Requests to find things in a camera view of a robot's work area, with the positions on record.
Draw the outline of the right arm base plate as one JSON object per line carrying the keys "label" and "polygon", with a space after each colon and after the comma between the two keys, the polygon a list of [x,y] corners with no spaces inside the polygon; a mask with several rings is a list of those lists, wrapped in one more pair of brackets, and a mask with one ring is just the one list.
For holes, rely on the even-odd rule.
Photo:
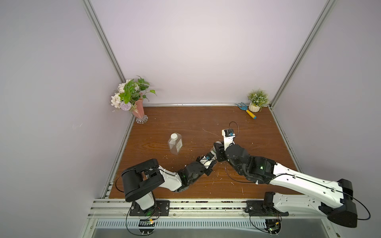
{"label": "right arm base plate", "polygon": [[288,212],[280,212],[274,208],[270,203],[265,203],[264,200],[248,200],[246,202],[247,206],[245,208],[245,213],[248,213],[250,216],[258,217],[287,217],[289,216]]}

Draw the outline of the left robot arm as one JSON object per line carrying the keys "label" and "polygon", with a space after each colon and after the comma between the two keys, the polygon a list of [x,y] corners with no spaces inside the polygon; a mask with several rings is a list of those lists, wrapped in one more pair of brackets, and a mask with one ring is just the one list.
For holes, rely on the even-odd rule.
{"label": "left robot arm", "polygon": [[210,151],[177,172],[164,169],[157,159],[132,166],[119,176],[122,179],[125,200],[137,203],[142,210],[151,209],[156,205],[153,195],[155,189],[161,187],[172,192],[182,192],[203,175],[209,176],[216,162],[216,153]]}

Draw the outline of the white bottle cap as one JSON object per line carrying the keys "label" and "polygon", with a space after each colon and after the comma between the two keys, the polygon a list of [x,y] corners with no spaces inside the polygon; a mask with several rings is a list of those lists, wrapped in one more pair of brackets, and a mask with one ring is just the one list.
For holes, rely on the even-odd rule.
{"label": "white bottle cap", "polygon": [[177,133],[171,134],[171,140],[177,140],[179,138]]}

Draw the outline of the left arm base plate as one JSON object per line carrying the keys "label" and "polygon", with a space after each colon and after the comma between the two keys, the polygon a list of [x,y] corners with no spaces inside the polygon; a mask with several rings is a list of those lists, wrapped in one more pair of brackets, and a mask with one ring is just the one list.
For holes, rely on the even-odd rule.
{"label": "left arm base plate", "polygon": [[157,200],[155,204],[146,210],[143,210],[140,205],[134,201],[129,211],[129,216],[132,217],[158,217],[169,216],[170,201],[169,200]]}

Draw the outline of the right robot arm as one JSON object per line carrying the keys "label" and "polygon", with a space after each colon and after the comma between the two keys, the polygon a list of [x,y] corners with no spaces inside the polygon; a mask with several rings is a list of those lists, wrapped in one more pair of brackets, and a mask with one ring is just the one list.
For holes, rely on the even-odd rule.
{"label": "right robot arm", "polygon": [[219,162],[227,162],[246,183],[281,186],[318,200],[318,210],[328,220],[347,228],[356,228],[357,208],[352,182],[346,179],[329,181],[292,170],[274,160],[251,156],[238,144],[225,146],[215,142],[213,152]]}

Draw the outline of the square clear plastic bottle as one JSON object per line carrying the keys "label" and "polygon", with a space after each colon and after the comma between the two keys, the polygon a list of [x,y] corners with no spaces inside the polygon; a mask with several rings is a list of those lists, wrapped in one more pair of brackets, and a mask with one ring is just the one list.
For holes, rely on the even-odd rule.
{"label": "square clear plastic bottle", "polygon": [[182,141],[182,136],[178,134],[179,138],[177,140],[171,140],[171,138],[168,141],[168,146],[170,149],[170,152],[172,154],[178,155],[182,146],[183,146],[183,141]]}

